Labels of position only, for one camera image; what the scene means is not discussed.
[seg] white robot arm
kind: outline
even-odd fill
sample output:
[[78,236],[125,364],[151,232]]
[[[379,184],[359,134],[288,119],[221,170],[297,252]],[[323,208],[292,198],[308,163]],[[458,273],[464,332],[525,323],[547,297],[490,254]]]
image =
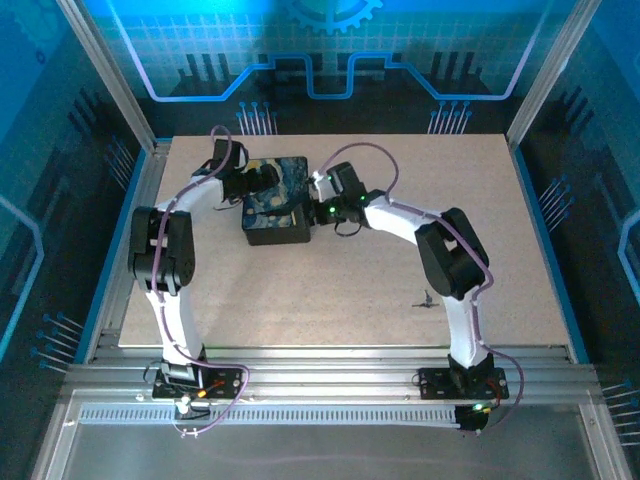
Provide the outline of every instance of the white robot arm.
[[[279,182],[272,167],[245,171],[246,152],[237,145],[230,168],[192,188],[171,209],[166,226],[167,243],[163,241],[157,268],[159,289],[168,293],[162,295],[163,300],[152,291],[151,276],[158,224],[171,202],[155,208],[141,207],[134,212],[129,268],[147,292],[163,341],[163,361],[156,384],[161,379],[160,383],[179,388],[208,389],[212,375],[213,378],[221,375],[220,369],[212,373],[203,367],[205,350],[190,306],[188,285],[195,269],[192,221],[199,221],[206,212],[226,202],[241,201],[245,195],[264,191]],[[191,182],[198,182],[202,175],[209,173],[198,171]],[[504,371],[494,367],[492,354],[483,348],[477,305],[474,305],[475,294],[485,282],[483,272],[487,271],[480,268],[478,262],[486,266],[489,260],[465,214],[455,208],[446,212],[421,210],[394,202],[379,190],[367,191],[349,163],[341,163],[324,174],[316,172],[310,180],[318,195],[313,201],[316,224],[351,221],[361,227],[389,232],[417,246],[427,280],[443,298],[451,334],[449,369],[419,371],[421,396],[487,399],[487,384],[493,382],[505,386],[501,395],[507,398]],[[472,256],[469,249],[475,252]],[[196,359],[198,363],[193,364],[189,359]],[[426,387],[423,389],[427,384],[435,385],[435,390],[432,388],[429,393]]]
[[205,180],[221,162],[227,145],[227,141],[216,141],[213,158],[196,171],[187,184],[198,185],[186,191],[171,207],[157,272],[158,289],[168,293],[162,296],[162,301],[152,290],[151,276],[160,220],[173,199],[154,208],[139,207],[133,214],[129,270],[153,307],[162,337],[161,370],[167,383],[207,387],[205,369],[189,361],[189,358],[206,359],[191,308],[189,285],[195,271],[193,224],[202,221],[212,210],[233,206],[245,195],[272,188],[279,181],[271,166],[246,170],[247,152],[238,142],[232,142],[230,161],[225,168]]

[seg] particleboard surface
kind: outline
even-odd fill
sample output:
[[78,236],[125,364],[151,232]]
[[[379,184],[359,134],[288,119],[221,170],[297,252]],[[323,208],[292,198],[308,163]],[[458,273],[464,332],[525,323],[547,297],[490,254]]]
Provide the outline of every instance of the particleboard surface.
[[[495,345],[567,344],[511,156],[501,135],[321,135],[238,138],[251,158],[306,156],[317,169],[355,141],[387,148],[400,164],[393,197],[431,210],[465,211],[491,262],[484,294],[485,339]],[[209,137],[175,137],[158,200],[177,193],[210,157]],[[353,163],[368,189],[393,170],[379,151],[359,147]],[[194,227],[192,304],[208,346],[448,345],[442,302],[424,277],[415,246],[384,232],[340,238],[316,228],[311,243],[250,247],[241,207],[212,212]],[[428,289],[440,305],[413,307]],[[121,345],[159,345],[151,306],[134,285]]]

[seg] red wire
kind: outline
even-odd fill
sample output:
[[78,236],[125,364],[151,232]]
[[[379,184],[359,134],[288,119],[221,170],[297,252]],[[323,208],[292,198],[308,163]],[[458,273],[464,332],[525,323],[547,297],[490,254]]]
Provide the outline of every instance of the red wire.
[[487,385],[491,387],[493,393],[496,394],[496,408],[500,406],[500,400],[502,400],[502,396],[500,395],[500,389],[496,387],[496,384],[493,383],[493,380],[487,380]]

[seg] gear logo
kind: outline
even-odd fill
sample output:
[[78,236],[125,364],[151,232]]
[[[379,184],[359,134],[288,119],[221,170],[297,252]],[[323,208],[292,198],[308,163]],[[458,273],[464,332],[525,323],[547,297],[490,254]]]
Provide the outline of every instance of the gear logo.
[[337,30],[360,28],[360,21],[371,20],[374,8],[382,7],[381,0],[284,0],[289,17],[300,28],[311,27],[315,33],[324,30],[332,35]]
[[38,48],[54,40],[60,29],[55,0],[0,0],[0,11],[9,11],[29,41]]

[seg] starry night painted box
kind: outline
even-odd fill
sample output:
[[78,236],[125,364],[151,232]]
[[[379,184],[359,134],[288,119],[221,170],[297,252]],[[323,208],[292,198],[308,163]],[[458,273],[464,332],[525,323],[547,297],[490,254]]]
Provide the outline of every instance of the starry night painted box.
[[311,199],[305,157],[249,160],[247,168],[272,165],[280,182],[264,192],[248,195],[242,206],[242,230],[249,245],[305,243],[311,240]]

